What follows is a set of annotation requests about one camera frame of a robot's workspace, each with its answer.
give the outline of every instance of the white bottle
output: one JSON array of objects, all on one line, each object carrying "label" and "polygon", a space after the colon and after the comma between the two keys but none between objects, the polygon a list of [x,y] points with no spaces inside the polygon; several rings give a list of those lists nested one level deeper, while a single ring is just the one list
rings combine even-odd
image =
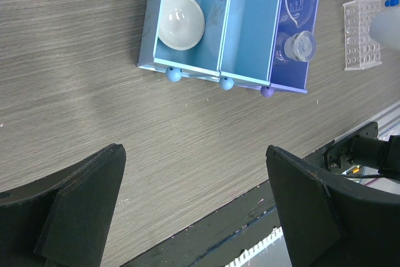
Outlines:
[{"label": "white bottle", "polygon": [[371,23],[369,35],[375,41],[400,50],[400,8],[390,8]]}]

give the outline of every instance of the wooden table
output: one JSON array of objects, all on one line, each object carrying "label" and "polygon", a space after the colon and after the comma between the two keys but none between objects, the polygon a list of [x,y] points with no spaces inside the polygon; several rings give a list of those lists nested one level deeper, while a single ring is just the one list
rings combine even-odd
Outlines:
[{"label": "wooden table", "polygon": [[320,0],[307,95],[136,68],[146,0],[0,0],[0,190],[127,150],[103,266],[119,266],[268,178],[269,144],[305,155],[399,100],[400,54],[344,71],[342,3]]}]

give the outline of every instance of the blue cap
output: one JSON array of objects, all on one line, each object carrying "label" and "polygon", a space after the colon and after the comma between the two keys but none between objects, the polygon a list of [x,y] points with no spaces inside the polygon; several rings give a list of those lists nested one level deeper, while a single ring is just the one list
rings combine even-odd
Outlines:
[{"label": "blue cap", "polygon": [[390,6],[398,6],[399,0],[390,0]]}]

